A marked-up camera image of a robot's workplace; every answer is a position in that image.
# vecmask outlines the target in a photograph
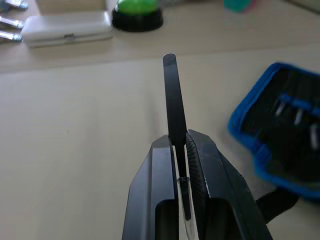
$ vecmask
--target teal object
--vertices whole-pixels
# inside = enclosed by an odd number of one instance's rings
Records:
[[[224,0],[224,6],[234,12],[243,12],[251,4],[253,0]]]

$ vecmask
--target clear plastic piece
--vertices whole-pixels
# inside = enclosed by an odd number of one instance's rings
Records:
[[[189,240],[194,240],[195,228],[194,228],[194,218],[193,218],[193,211],[192,211],[192,204],[191,204],[190,178],[180,177],[177,180],[177,182],[180,186],[180,194],[181,194],[182,209],[183,209],[182,212],[183,212],[183,220],[185,224],[186,235]]]

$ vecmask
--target beige table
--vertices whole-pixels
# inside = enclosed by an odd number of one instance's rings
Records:
[[[270,189],[226,124],[271,63],[319,71],[320,25],[315,15],[282,2],[262,4],[248,14],[256,21],[207,2],[169,9],[175,28],[115,31],[109,42],[33,50],[0,46],[1,239],[121,239],[131,180],[152,141],[168,131],[162,67],[168,52],[177,54],[188,128],[217,143],[255,197]],[[272,13],[264,22],[261,15]],[[193,29],[185,21],[203,25]],[[272,36],[264,32],[274,28]],[[300,201],[268,227],[275,240],[318,239],[319,216],[318,207]],[[182,223],[180,229],[185,240]]]

